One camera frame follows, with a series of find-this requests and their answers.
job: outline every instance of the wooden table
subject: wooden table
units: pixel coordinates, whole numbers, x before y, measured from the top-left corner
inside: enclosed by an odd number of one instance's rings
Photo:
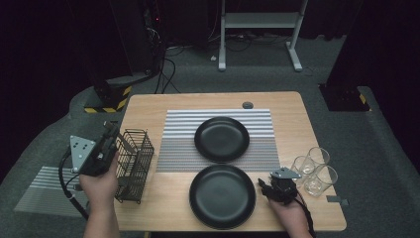
[[[197,173],[156,173],[166,111],[241,109],[246,101],[252,102],[254,108],[270,110],[282,167],[290,168],[297,156],[306,155],[310,148],[318,146],[302,98],[297,92],[151,94],[133,95],[130,98],[121,131],[148,130],[156,150],[141,204],[115,201],[121,230],[217,231],[201,223],[189,206],[189,187]],[[248,173],[248,176],[255,182],[255,210],[244,224],[229,231],[284,230],[258,186],[258,178],[268,181],[269,174]],[[318,198],[308,195],[303,188],[301,193],[311,211],[316,231],[340,231],[346,228],[346,219],[340,204],[328,202],[325,196],[336,195],[333,187]]]

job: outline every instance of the person's arm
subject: person's arm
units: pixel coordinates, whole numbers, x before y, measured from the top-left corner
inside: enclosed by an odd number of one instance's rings
[[[117,152],[109,171],[99,177],[80,175],[80,185],[89,199],[90,214],[84,238],[120,237],[117,216],[114,210],[114,195],[117,191]]]
[[[305,212],[296,201],[284,205],[268,199],[268,203],[291,238],[312,238]]]

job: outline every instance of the striped mat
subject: striped mat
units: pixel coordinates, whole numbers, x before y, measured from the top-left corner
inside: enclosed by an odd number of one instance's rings
[[[245,153],[229,163],[245,172],[272,172],[280,167],[269,109],[168,110],[157,160],[157,172],[199,172],[213,165],[194,145],[197,128],[226,116],[240,121],[250,134]]]
[[[63,170],[64,182],[67,182],[74,174],[70,169]],[[79,183],[75,178],[68,184],[70,190],[77,201],[85,206],[87,197],[83,191],[73,190],[73,185]],[[65,197],[58,179],[58,168],[42,167],[34,181],[26,190],[21,200],[16,205],[15,211],[33,212],[50,215],[63,215],[81,217],[80,213],[74,208],[67,197]]]

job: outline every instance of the yellow black hazard tape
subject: yellow black hazard tape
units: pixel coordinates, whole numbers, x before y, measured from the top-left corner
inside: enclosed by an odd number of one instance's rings
[[[114,98],[112,98],[112,101],[108,105],[104,105],[103,103],[99,103],[97,105],[85,105],[84,111],[87,113],[120,112],[124,109],[124,106],[127,103],[127,98],[130,94],[131,89],[131,86],[127,88],[115,89],[113,93]]]

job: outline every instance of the white metal stand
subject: white metal stand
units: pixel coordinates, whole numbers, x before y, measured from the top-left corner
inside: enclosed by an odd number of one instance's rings
[[[291,42],[287,42],[286,47],[294,69],[301,71],[303,68],[295,46],[307,3],[308,0],[303,0],[300,11],[295,13],[226,13],[225,0],[222,0],[219,70],[226,70],[225,30],[227,28],[293,28]]]

